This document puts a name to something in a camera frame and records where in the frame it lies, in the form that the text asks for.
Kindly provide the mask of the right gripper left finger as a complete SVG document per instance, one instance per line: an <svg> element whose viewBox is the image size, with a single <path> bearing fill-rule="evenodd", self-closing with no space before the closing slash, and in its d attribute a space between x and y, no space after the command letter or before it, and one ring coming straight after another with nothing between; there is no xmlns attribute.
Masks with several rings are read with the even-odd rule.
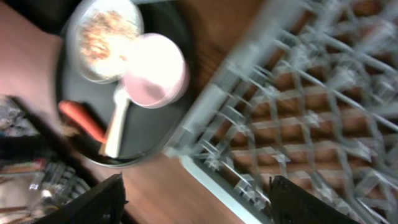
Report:
<svg viewBox="0 0 398 224"><path fill-rule="evenodd" d="M114 174L35 224L120 224L126 190L121 174Z"/></svg>

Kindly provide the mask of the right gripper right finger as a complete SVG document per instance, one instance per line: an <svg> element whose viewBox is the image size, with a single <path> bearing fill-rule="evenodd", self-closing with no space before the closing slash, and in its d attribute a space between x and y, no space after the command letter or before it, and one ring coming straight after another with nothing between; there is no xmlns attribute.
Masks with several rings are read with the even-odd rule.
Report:
<svg viewBox="0 0 398 224"><path fill-rule="evenodd" d="M269 179L268 198L276 224L359 224L281 175Z"/></svg>

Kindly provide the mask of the white plastic fork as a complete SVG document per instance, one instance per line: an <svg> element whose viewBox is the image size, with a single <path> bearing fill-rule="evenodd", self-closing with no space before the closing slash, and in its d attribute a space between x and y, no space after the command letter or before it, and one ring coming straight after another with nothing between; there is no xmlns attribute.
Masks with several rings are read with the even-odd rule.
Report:
<svg viewBox="0 0 398 224"><path fill-rule="evenodd" d="M119 84L113 95L114 112L106 131L106 142L102 143L99 155L117 158L123 136L126 112L130 104L129 96L123 84Z"/></svg>

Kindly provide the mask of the pink bowl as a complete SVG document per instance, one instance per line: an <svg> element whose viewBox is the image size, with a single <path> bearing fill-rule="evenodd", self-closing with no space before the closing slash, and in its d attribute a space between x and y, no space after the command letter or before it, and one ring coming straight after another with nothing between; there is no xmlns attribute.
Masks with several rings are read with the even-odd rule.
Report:
<svg viewBox="0 0 398 224"><path fill-rule="evenodd" d="M168 37L148 33L131 44L122 82L132 102L149 109L179 100L188 88L190 72L180 47Z"/></svg>

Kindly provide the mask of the grey dishwasher rack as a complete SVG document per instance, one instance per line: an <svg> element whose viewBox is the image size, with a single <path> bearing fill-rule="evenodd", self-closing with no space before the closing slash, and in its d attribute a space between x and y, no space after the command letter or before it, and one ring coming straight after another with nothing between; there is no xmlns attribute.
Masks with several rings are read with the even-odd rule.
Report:
<svg viewBox="0 0 398 224"><path fill-rule="evenodd" d="M284 176L360 223L397 222L397 2L267 1L166 155L245 223Z"/></svg>

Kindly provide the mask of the brown walnut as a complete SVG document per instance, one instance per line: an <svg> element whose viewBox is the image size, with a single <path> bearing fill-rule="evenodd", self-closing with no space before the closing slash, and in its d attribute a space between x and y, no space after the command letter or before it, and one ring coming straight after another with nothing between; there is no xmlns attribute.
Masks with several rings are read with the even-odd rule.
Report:
<svg viewBox="0 0 398 224"><path fill-rule="evenodd" d="M73 126L62 124L60 129L62 131L62 134L68 138L72 138L74 136L80 135L80 131Z"/></svg>

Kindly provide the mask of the round black tray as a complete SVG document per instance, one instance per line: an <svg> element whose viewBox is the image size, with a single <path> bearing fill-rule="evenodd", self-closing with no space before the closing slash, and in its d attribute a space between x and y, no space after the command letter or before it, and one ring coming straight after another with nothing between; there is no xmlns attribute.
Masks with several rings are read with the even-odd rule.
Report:
<svg viewBox="0 0 398 224"><path fill-rule="evenodd" d="M98 154L100 142L81 131L69 137L73 147L90 161L106 167L126 167L159 153L170 141L183 117L193 104L196 90L197 56L195 39L181 3L161 1L140 3L145 31L162 34L182 50L189 67L187 91L176 102L159 109L146 109L130 104L127 110L120 155L115 159ZM82 103L103 128L107 127L114 109L116 83L96 84L83 78L62 46L55 79L56 102L72 100Z"/></svg>

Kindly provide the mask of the orange carrot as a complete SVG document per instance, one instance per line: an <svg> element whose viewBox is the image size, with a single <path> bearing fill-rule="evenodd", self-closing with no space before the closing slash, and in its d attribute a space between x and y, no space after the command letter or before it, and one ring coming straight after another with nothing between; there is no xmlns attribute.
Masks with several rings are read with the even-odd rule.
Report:
<svg viewBox="0 0 398 224"><path fill-rule="evenodd" d="M58 104L58 108L93 139L101 143L106 142L105 130L96 122L81 103L71 100L62 100Z"/></svg>

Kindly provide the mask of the grey plate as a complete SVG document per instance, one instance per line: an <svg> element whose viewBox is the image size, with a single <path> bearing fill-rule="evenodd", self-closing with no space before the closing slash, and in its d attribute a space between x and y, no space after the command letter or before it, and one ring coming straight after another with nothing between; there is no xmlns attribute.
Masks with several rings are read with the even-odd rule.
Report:
<svg viewBox="0 0 398 224"><path fill-rule="evenodd" d="M132 1L82 1L67 29L68 59L91 82L115 82L126 71L130 43L143 32L141 12Z"/></svg>

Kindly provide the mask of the peanut shells and rice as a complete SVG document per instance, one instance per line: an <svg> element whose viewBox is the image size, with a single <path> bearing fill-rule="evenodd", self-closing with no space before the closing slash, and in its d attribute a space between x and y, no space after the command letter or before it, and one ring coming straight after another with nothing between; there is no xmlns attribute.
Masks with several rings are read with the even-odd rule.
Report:
<svg viewBox="0 0 398 224"><path fill-rule="evenodd" d="M80 31L80 55L88 68L102 77L124 73L128 45L141 34L129 17L118 11L97 12Z"/></svg>

